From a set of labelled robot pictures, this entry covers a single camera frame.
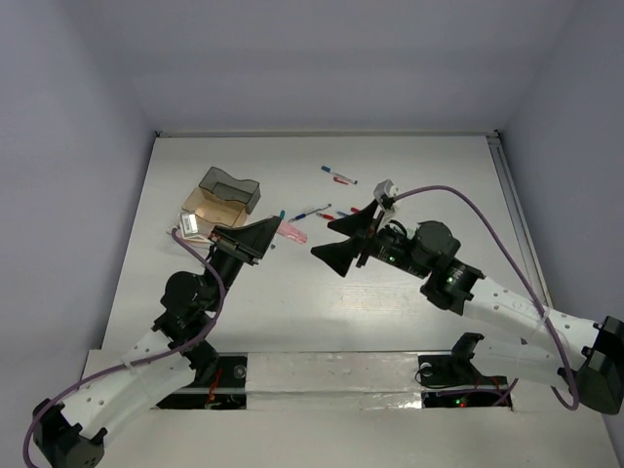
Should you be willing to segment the pink highlighter marker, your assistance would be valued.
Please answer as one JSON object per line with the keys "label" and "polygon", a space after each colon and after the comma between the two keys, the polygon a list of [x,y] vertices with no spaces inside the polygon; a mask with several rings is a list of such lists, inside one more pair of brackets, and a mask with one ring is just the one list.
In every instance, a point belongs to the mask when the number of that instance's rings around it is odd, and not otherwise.
{"label": "pink highlighter marker", "polygon": [[288,222],[282,222],[276,233],[300,245],[307,243],[308,236]]}

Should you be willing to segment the blue capped white pen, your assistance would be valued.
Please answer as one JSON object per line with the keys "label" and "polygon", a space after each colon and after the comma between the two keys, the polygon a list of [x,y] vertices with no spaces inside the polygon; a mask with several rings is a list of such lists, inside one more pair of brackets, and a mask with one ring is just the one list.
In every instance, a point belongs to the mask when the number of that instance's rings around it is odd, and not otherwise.
{"label": "blue capped white pen", "polygon": [[353,185],[358,184],[358,180],[357,179],[348,177],[346,175],[342,175],[342,174],[338,173],[337,171],[333,170],[332,168],[330,168],[328,166],[321,166],[321,170],[324,171],[325,173],[330,174],[332,177],[334,177],[334,178],[336,178],[338,180],[341,180],[344,183],[353,184]]}

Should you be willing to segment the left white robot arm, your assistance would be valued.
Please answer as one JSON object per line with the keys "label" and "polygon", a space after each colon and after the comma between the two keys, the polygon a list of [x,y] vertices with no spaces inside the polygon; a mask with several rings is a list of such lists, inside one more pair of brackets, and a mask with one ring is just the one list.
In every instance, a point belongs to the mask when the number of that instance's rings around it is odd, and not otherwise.
{"label": "left white robot arm", "polygon": [[164,312],[119,364],[84,377],[33,411],[22,457],[36,446],[53,467],[95,467],[131,424],[174,391],[214,378],[219,356],[207,341],[243,265],[258,263],[282,220],[271,216],[239,228],[218,226],[208,256],[178,235],[174,240],[204,266],[179,271],[166,283]]}

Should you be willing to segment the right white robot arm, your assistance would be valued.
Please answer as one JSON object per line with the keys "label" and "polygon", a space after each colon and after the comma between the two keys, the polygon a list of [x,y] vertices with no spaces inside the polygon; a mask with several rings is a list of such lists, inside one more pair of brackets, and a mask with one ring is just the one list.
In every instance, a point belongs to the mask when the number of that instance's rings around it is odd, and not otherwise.
{"label": "right white robot arm", "polygon": [[476,332],[463,334],[448,359],[450,374],[470,382],[491,371],[566,390],[580,405],[617,414],[623,404],[623,323],[607,316],[596,322],[547,308],[499,285],[457,258],[460,243],[441,222],[427,220],[408,232],[383,223],[376,202],[329,222],[345,241],[311,253],[339,276],[351,266],[377,259],[423,279],[426,299],[440,310],[491,324],[519,343],[496,342]]}

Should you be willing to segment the red gel pen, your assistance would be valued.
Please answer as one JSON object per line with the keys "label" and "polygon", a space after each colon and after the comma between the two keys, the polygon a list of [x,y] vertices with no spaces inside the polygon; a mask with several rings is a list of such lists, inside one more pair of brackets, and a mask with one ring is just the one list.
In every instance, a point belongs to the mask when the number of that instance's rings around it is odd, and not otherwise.
{"label": "red gel pen", "polygon": [[325,213],[315,213],[316,216],[325,219],[325,220],[329,220],[329,221],[333,221],[336,220],[336,217],[331,215],[331,214],[325,214]]}

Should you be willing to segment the clear plastic container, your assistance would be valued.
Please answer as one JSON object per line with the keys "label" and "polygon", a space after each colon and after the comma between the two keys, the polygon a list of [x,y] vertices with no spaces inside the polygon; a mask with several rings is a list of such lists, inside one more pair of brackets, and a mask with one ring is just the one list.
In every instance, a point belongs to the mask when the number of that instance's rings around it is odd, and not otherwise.
{"label": "clear plastic container", "polygon": [[187,234],[182,229],[180,222],[174,223],[170,227],[168,227],[166,229],[166,233],[170,237],[174,236],[196,249],[207,250],[209,247],[213,245],[213,242],[210,240],[210,238],[207,235],[204,235],[202,233]]}

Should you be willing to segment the blue ballpoint pen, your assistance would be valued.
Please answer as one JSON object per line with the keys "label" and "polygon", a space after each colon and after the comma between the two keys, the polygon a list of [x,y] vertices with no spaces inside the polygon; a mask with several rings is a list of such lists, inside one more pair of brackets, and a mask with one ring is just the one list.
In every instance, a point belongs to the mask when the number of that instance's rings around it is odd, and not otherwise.
{"label": "blue ballpoint pen", "polygon": [[297,222],[297,221],[302,220],[302,219],[304,219],[304,218],[306,218],[306,217],[308,217],[308,216],[310,216],[310,215],[313,215],[313,214],[316,214],[316,213],[322,212],[322,211],[324,211],[324,210],[326,210],[326,209],[330,208],[331,206],[332,206],[332,203],[327,203],[327,204],[325,204],[324,206],[321,206],[321,207],[318,207],[318,208],[314,208],[314,209],[309,209],[309,210],[306,210],[306,211],[304,211],[303,213],[297,214],[297,215],[295,215],[294,217],[290,218],[290,219],[288,220],[288,222],[289,222],[289,223],[292,223],[292,222]]}

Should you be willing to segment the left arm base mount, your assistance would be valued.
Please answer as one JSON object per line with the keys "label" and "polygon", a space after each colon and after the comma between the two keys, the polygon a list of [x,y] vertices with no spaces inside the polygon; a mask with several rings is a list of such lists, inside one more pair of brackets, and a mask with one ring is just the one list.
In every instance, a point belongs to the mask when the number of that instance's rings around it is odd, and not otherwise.
{"label": "left arm base mount", "polygon": [[247,354],[219,354],[207,341],[182,353],[193,380],[156,405],[159,410],[244,410]]}

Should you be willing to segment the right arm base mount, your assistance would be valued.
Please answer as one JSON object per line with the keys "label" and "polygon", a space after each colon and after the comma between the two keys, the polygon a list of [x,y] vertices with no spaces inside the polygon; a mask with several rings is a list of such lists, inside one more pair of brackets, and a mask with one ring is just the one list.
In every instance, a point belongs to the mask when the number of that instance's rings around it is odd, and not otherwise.
{"label": "right arm base mount", "polygon": [[480,333],[463,334],[450,351],[418,357],[414,380],[420,385],[425,409],[513,407],[508,379],[483,375],[472,364],[474,351],[484,339]]}

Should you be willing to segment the aluminium side rail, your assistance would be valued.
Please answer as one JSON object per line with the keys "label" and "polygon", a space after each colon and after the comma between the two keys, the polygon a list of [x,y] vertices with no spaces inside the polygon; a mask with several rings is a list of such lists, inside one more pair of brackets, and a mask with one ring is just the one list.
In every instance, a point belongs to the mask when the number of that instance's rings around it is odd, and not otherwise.
{"label": "aluminium side rail", "polygon": [[487,134],[486,140],[511,217],[527,278],[540,300],[544,304],[552,306],[550,292],[528,230],[526,217],[504,152],[501,135],[498,131],[494,131]]}

